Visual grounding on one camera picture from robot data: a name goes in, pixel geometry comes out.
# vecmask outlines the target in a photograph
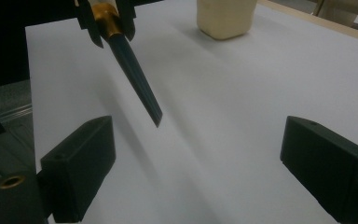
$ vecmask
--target white table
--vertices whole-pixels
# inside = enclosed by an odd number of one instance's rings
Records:
[[[336,223],[280,152],[289,115],[358,144],[358,39],[261,5],[224,42],[198,30],[195,0],[136,11],[158,129],[106,43],[76,20],[27,28],[37,162],[87,120],[114,120],[117,161],[83,223]]]

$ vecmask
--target gray floor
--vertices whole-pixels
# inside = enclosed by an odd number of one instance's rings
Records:
[[[308,0],[272,0],[281,5],[311,13],[315,3]],[[33,129],[30,81],[0,87],[0,121],[5,128],[22,124]]]

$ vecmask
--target table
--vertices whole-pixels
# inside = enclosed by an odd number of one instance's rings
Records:
[[[131,46],[159,128],[76,20],[27,28],[37,163],[85,121],[113,117],[117,161],[82,223],[336,223],[280,151],[289,115],[358,144],[358,38],[260,4],[228,41],[198,30],[196,1],[136,12]]]

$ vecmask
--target beige container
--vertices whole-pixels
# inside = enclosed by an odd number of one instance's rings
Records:
[[[243,35],[252,26],[257,0],[197,0],[197,25],[214,39]]]

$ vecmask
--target dark blade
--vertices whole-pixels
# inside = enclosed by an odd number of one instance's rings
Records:
[[[112,35],[109,37],[108,43],[147,112],[158,127],[162,118],[161,109],[126,37],[124,35]]]

